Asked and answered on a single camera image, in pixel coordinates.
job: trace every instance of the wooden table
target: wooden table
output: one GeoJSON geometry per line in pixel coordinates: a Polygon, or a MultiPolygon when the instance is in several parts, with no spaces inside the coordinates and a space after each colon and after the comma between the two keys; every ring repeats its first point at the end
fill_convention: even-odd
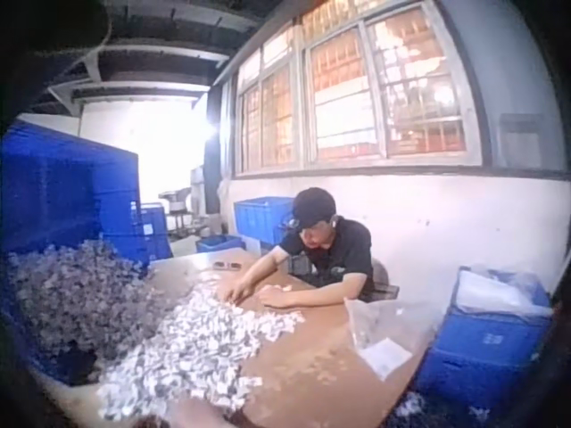
{"type": "MultiPolygon", "coordinates": [[[[169,296],[184,293],[199,275],[211,272],[215,261],[234,261],[241,272],[217,271],[221,281],[235,281],[255,258],[241,249],[196,254],[155,262],[152,280],[169,296]]],[[[291,284],[295,290],[310,286],[282,272],[259,284],[291,284]]],[[[263,310],[255,297],[245,309],[263,310]]],[[[426,347],[385,382],[355,353],[344,305],[303,309],[305,323],[276,342],[264,342],[255,358],[244,362],[244,373],[263,378],[249,396],[235,423],[264,428],[376,428],[386,418],[416,372],[426,347]]],[[[71,388],[42,378],[46,388],[71,417],[83,426],[129,426],[102,421],[96,385],[71,388]]]]}

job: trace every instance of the man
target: man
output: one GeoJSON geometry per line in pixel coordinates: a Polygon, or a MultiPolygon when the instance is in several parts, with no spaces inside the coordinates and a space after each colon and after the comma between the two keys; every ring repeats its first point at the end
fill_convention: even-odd
{"type": "Polygon", "coordinates": [[[337,216],[335,200],[327,191],[312,187],[294,199],[294,226],[281,244],[259,259],[244,276],[222,287],[224,301],[239,302],[253,294],[255,285],[276,271],[287,257],[305,252],[318,272],[315,290],[284,292],[269,287],[258,293],[272,308],[315,307],[367,301],[373,291],[371,235],[361,223],[337,216]]]}

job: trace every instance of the plastic bag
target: plastic bag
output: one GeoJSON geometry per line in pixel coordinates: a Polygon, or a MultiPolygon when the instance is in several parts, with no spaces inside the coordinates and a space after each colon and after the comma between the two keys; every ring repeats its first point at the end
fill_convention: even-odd
{"type": "Polygon", "coordinates": [[[551,308],[532,302],[531,286],[522,287],[521,280],[514,284],[517,286],[463,270],[455,305],[465,312],[499,312],[521,317],[549,317],[553,313],[551,308]]]}
{"type": "Polygon", "coordinates": [[[346,300],[357,353],[382,381],[432,341],[444,314],[429,303],[346,300]]]}

